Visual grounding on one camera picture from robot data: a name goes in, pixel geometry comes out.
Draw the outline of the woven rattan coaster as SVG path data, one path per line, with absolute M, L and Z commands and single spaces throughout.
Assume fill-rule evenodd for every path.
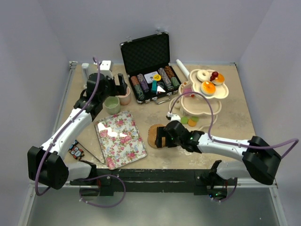
M 157 149 L 157 146 L 155 144 L 155 141 L 156 141 L 156 137 L 157 137 L 157 128 L 158 127 L 164 127 L 164 125 L 163 124 L 154 124 L 148 130 L 148 144 L 152 148 L 156 148 L 156 149 Z

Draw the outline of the pink ceramic cup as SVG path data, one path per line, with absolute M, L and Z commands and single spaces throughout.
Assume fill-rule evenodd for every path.
M 131 89 L 127 87 L 127 92 L 125 95 L 117 96 L 121 105 L 128 105 L 131 102 Z

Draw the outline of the green ceramic cup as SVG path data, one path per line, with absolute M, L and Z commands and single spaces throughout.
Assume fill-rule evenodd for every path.
M 121 105 L 118 97 L 108 97 L 104 102 L 104 108 L 110 115 L 114 115 L 120 112 Z

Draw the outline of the orange round biscuit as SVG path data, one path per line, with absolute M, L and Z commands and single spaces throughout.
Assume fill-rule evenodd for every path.
M 195 127 L 197 123 L 196 123 L 195 121 L 193 121 L 192 119 L 189 119 L 188 122 L 187 122 L 187 124 L 188 124 L 190 127 Z

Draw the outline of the green macaron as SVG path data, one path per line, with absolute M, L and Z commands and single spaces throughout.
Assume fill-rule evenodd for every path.
M 198 122 L 199 121 L 199 117 L 197 117 L 197 116 L 191 116 L 191 118 L 190 118 L 192 121 L 194 121 L 194 122 Z
M 188 120 L 189 120 L 189 118 L 187 116 L 181 117 L 181 123 L 182 124 L 188 124 Z

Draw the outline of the cream three-tier cake stand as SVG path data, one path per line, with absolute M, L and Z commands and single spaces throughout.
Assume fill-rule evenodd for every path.
M 189 119 L 191 116 L 199 117 L 195 127 L 190 127 L 188 124 L 184 126 L 188 129 L 199 129 L 202 130 L 205 127 L 209 127 L 211 120 L 214 122 L 218 119 L 218 113 L 222 109 L 221 100 L 225 99 L 229 95 L 229 89 L 225 82 L 222 85 L 215 85 L 216 91 L 212 96 L 207 96 L 201 92 L 201 84 L 197 79 L 197 71 L 200 69 L 194 69 L 190 72 L 187 85 L 184 86 L 183 83 L 178 88 L 178 94 L 183 96 L 180 98 L 173 98 L 169 104 L 169 110 L 173 114 L 177 114 L 180 117 L 187 116 Z M 206 69 L 210 72 L 210 82 L 212 82 L 217 76 L 218 71 Z M 185 97 L 183 92 L 184 88 L 191 88 L 192 92 L 189 97 Z M 181 107 L 175 108 L 175 103 L 180 100 Z

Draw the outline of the floral serving tray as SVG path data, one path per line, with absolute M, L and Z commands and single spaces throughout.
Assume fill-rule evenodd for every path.
M 105 163 L 110 170 L 147 156 L 145 144 L 129 111 L 98 120 L 95 122 L 95 130 Z

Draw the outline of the pink wafer sweet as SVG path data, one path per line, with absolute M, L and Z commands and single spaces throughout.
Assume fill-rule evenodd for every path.
M 182 93 L 184 94 L 185 97 L 189 97 L 191 95 L 191 92 L 192 92 L 191 88 L 184 88 Z

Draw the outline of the metal tongs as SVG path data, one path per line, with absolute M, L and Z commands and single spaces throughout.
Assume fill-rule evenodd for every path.
M 88 152 L 94 159 L 96 159 L 99 163 L 105 164 L 105 160 L 101 160 L 98 155 L 96 155 L 94 152 L 88 150 L 81 142 L 78 142 L 78 144 L 86 151 Z

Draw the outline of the orange glazed donut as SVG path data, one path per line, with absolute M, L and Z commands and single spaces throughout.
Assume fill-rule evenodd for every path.
M 221 73 L 212 81 L 214 85 L 222 85 L 225 82 L 225 78 Z

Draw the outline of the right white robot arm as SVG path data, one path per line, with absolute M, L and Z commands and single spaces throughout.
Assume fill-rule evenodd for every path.
M 213 153 L 234 159 L 220 162 L 210 172 L 210 181 L 215 185 L 238 177 L 251 177 L 271 185 L 281 162 L 281 156 L 260 137 L 253 136 L 250 140 L 210 137 L 203 131 L 188 131 L 179 121 L 157 127 L 155 145 L 158 148 L 180 146 L 190 153 Z

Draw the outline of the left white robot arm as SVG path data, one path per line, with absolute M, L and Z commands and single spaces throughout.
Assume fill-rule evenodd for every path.
M 127 84 L 118 74 L 119 84 L 113 78 L 93 73 L 87 80 L 87 88 L 80 94 L 69 117 L 51 138 L 39 147 L 32 146 L 27 153 L 29 178 L 48 188 L 60 189 L 67 181 L 81 179 L 87 185 L 97 181 L 96 166 L 87 161 L 67 165 L 64 158 L 78 135 L 90 125 L 103 109 L 108 97 L 123 96 Z

